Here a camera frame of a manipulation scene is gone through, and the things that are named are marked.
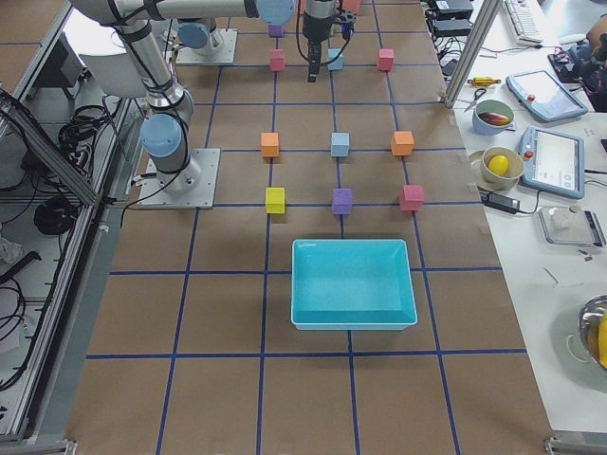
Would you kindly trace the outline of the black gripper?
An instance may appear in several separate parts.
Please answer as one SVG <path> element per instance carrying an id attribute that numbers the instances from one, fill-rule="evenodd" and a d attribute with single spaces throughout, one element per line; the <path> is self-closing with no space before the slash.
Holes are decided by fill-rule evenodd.
<path id="1" fill-rule="evenodd" d="M 322 43 L 330 38 L 332 26 L 338 25 L 344 45 L 351 41 L 356 23 L 356 14 L 346 9 L 341 1 L 304 1 L 303 36 L 307 41 L 303 58 L 308 62 L 307 81 L 313 83 L 319 75 Z"/>

